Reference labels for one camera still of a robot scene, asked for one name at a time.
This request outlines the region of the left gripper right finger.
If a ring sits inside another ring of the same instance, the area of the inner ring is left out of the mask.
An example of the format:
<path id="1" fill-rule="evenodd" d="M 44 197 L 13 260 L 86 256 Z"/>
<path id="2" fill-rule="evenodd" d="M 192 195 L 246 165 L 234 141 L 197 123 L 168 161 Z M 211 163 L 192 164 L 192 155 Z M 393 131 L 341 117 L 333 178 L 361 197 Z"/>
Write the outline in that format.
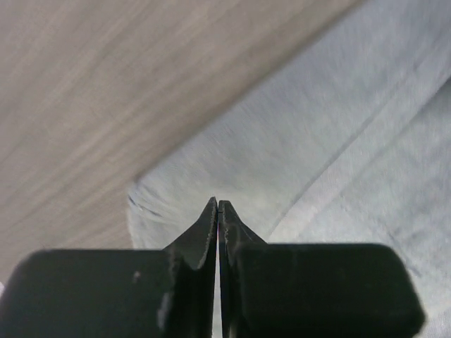
<path id="1" fill-rule="evenodd" d="M 224 337 L 241 337 L 242 296 L 238 262 L 240 252 L 265 241 L 243 223 L 230 201 L 218 205 L 218 257 L 221 320 Z"/>

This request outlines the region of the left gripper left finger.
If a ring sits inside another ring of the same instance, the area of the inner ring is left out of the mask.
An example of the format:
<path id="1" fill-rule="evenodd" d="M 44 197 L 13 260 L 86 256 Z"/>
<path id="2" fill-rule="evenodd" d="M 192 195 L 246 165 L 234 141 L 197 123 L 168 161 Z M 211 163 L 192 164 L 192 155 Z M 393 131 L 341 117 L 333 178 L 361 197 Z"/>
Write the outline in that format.
<path id="1" fill-rule="evenodd" d="M 218 203 L 211 197 L 198 219 L 163 251 L 171 288 L 161 302 L 164 337 L 210 337 L 214 309 Z"/>

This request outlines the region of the grey long sleeve shirt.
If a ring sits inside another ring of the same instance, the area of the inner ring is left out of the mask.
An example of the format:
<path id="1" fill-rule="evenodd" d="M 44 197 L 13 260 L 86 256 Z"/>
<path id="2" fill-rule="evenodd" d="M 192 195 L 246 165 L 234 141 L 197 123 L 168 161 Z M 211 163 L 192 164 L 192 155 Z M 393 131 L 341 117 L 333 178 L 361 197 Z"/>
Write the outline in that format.
<path id="1" fill-rule="evenodd" d="M 450 2 L 367 1 L 137 179 L 128 225 L 160 249 L 229 200 L 269 242 L 380 242 L 450 336 Z"/>

